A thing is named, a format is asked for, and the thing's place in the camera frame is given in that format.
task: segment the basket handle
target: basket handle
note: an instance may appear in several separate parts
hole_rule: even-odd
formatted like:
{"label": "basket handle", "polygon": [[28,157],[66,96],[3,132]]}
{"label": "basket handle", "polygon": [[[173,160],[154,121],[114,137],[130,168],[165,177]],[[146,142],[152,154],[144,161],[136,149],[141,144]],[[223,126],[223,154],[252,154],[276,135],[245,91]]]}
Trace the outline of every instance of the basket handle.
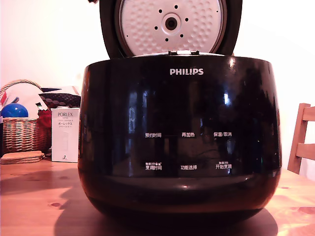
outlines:
{"label": "basket handle", "polygon": [[10,83],[6,84],[5,86],[3,86],[1,88],[1,90],[0,90],[0,98],[2,98],[4,92],[8,88],[10,88],[13,85],[17,85],[17,84],[31,84],[31,85],[34,85],[34,86],[38,87],[42,91],[41,87],[37,83],[35,83],[33,81],[30,81],[30,80],[14,80],[14,81],[11,81]]}

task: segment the wooden chair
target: wooden chair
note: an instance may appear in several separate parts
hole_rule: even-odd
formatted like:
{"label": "wooden chair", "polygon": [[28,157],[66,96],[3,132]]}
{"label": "wooden chair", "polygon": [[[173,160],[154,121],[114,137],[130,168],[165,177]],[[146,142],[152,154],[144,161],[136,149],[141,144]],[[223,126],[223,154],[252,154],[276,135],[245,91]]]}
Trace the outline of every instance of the wooden chair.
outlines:
{"label": "wooden chair", "polygon": [[297,114],[289,165],[287,167],[289,171],[297,174],[300,174],[302,158],[315,160],[315,144],[304,143],[308,121],[315,121],[315,107],[301,103]]}

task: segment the table surface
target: table surface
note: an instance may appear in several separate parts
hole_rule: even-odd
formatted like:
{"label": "table surface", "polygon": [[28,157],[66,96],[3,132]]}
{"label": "table surface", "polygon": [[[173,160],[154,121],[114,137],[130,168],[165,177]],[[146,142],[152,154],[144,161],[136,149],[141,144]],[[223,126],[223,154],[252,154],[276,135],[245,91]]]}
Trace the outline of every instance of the table surface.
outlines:
{"label": "table surface", "polygon": [[2,236],[315,235],[315,182],[283,170],[269,204],[256,216],[218,229],[131,230],[108,223],[83,192],[77,163],[42,160],[1,165]]}

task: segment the red object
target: red object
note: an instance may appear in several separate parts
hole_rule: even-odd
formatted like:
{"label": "red object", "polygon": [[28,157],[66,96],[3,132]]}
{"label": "red object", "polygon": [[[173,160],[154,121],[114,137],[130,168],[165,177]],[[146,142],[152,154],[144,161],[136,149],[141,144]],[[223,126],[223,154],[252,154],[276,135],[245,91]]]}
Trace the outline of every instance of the red object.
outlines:
{"label": "red object", "polygon": [[44,127],[51,127],[51,111],[50,110],[39,110],[38,111],[38,124]]}
{"label": "red object", "polygon": [[3,94],[2,98],[1,98],[1,105],[4,104],[6,98],[7,98],[7,97],[6,97],[6,92],[4,92],[4,94]]}

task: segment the open lid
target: open lid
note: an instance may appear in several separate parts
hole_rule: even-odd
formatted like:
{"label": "open lid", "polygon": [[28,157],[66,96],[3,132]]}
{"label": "open lid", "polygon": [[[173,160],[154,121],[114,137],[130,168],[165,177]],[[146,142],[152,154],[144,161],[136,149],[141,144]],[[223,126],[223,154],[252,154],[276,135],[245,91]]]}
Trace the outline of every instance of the open lid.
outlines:
{"label": "open lid", "polygon": [[111,59],[190,50],[232,55],[242,0],[88,0],[99,2]]}

